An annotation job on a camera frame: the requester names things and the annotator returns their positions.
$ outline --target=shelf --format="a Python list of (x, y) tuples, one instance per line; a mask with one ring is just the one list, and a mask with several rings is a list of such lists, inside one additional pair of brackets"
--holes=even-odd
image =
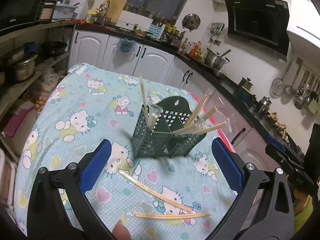
[(4, 117), (5, 113), (9, 110), (10, 106), (18, 99), (18, 97), (43, 73), (45, 73), (53, 65), (61, 61), (62, 59), (69, 56), (69, 52), (65, 52), (61, 56), (50, 57), (44, 60), (42, 63), (36, 65), (36, 72), (32, 78), (25, 82), (17, 83), (6, 91), (4, 95), (0, 98), (0, 120)]
[(51, 23), (48, 23), (48, 24), (39, 24), (39, 25), (31, 26), (31, 27), (17, 30), (15, 32), (11, 32), (11, 33), (8, 33), (6, 35), (1, 36), (0, 43), (7, 41), (7, 40), (10, 40), (12, 38), (21, 36), (23, 34), (33, 32), (33, 31), (39, 31), (39, 30), (43, 30), (43, 29), (59, 27), (59, 26), (61, 26), (61, 23), (63, 24), (63, 26), (66, 26), (66, 25), (74, 25), (76, 22), (72, 22), (72, 21), (59, 22), (59, 21), (53, 20)]

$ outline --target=black countertop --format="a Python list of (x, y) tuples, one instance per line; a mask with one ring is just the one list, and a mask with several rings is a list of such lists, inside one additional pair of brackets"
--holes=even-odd
[[(262, 138), (265, 138), (267, 135), (272, 135), (273, 137), (277, 138), (279, 141), (283, 142), (283, 139), (278, 134), (276, 129), (267, 121), (267, 117), (265, 115), (259, 116), (256, 114), (256, 105), (249, 107), (245, 104), (242, 100), (237, 97), (237, 84), (235, 84), (231, 79), (227, 78), (226, 76), (217, 78), (213, 75), (210, 68), (206, 67), (205, 65), (201, 64), (200, 62), (196, 62), (192, 60), (188, 55), (182, 54), (178, 52), (177, 48), (162, 43), (160, 41), (155, 41), (149, 38), (139, 37), (135, 35), (133, 32), (125, 31), (119, 29), (115, 26), (101, 26), (101, 25), (77, 25), (76, 30), (83, 30), (83, 31), (91, 31), (97, 33), (108, 34), (112, 36), (116, 36), (119, 38), (127, 38), (129, 40), (135, 40), (138, 43), (143, 45), (151, 46), (156, 49), (163, 50), (168, 52), (183, 62), (185, 62), (190, 68), (197, 71), (200, 75), (202, 75), (208, 82), (210, 82), (217, 91), (224, 96), (231, 105), (244, 117), (244, 119), (253, 127), (257, 132), (261, 135)], [(296, 144), (292, 141), (289, 137), (290, 147), (296, 151)]]

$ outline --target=range hood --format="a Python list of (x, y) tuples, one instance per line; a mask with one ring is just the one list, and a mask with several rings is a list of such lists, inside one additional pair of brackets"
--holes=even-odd
[(288, 3), (282, 0), (225, 0), (228, 36), (263, 44), (285, 58), (289, 48)]

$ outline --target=wooden chopstick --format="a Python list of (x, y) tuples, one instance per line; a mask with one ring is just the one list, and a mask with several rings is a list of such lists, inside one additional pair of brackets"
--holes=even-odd
[(183, 218), (199, 218), (199, 217), (206, 217), (210, 216), (207, 213), (198, 213), (198, 214), (184, 214), (184, 215), (158, 215), (158, 214), (145, 214), (145, 213), (133, 213), (136, 217), (139, 218), (154, 218), (154, 219), (183, 219)]
[(147, 109), (146, 93), (145, 93), (145, 90), (144, 90), (143, 78), (141, 76), (140, 76), (140, 88), (141, 88), (141, 93), (142, 93), (142, 101), (143, 101), (143, 106), (144, 106), (144, 112), (146, 114), (146, 121), (148, 123), (148, 109)]
[(224, 127), (224, 126), (226, 126), (226, 125), (227, 125), (226, 122), (219, 123), (219, 124), (217, 124), (217, 125), (214, 125), (213, 127), (210, 127), (210, 128), (207, 128), (207, 129), (203, 129), (203, 130), (194, 132), (194, 133), (192, 133), (192, 134), (203, 134), (203, 133), (206, 133), (206, 132), (211, 132), (211, 131), (213, 131), (213, 130), (217, 130), (217, 129), (219, 129), (219, 128), (221, 128), (221, 127)]
[(204, 103), (204, 101), (207, 99), (207, 95), (203, 95), (201, 100), (199, 101), (199, 103), (197, 104), (195, 110), (192, 112), (192, 114), (190, 115), (190, 117), (188, 118), (188, 120), (186, 121), (186, 123), (184, 124), (184, 127), (188, 127), (190, 125), (193, 124), (194, 120), (196, 119), (198, 113), (201, 111), (202, 109), (202, 105)]
[(210, 118), (210, 116), (213, 115), (216, 111), (217, 111), (217, 108), (216, 108), (216, 107), (212, 108), (211, 110), (209, 110), (208, 112), (206, 112), (206, 113), (204, 114), (204, 116), (202, 116), (201, 120), (202, 120), (202, 121), (208, 120), (208, 119)]
[(178, 129), (178, 130), (175, 130), (172, 132), (173, 135), (177, 135), (177, 134), (180, 134), (181, 132), (183, 131), (187, 131), (189, 130), (191, 127), (195, 126), (194, 124), (190, 125), (189, 127), (184, 127), (184, 128), (181, 128), (181, 129)]
[(159, 194), (158, 192), (155, 192), (154, 190), (152, 190), (151, 188), (147, 187), (146, 185), (144, 185), (140, 181), (137, 181), (136, 179), (134, 179), (130, 175), (126, 174), (123, 170), (119, 170), (119, 173), (121, 174), (122, 177), (124, 177), (125, 179), (127, 179), (128, 181), (133, 183), (134, 185), (138, 186), (143, 191), (148, 192), (150, 195), (152, 195), (154, 197), (157, 197), (158, 199), (161, 199), (161, 200), (167, 202), (168, 204), (173, 205), (174, 207), (181, 208), (182, 210), (185, 210), (185, 211), (191, 211), (191, 209), (189, 207), (186, 207), (185, 205), (182, 205), (182, 204), (180, 204), (178, 202), (175, 202), (175, 201), (173, 201), (173, 200), (171, 200), (171, 199)]

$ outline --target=sink faucet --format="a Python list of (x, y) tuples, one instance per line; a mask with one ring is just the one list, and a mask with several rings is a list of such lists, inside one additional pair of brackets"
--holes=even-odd
[(103, 12), (100, 17), (100, 24), (102, 26), (104, 25), (104, 21), (107, 18), (107, 12), (108, 12), (109, 7), (110, 7), (110, 0), (106, 1), (105, 4), (102, 3), (99, 7), (99, 12)]

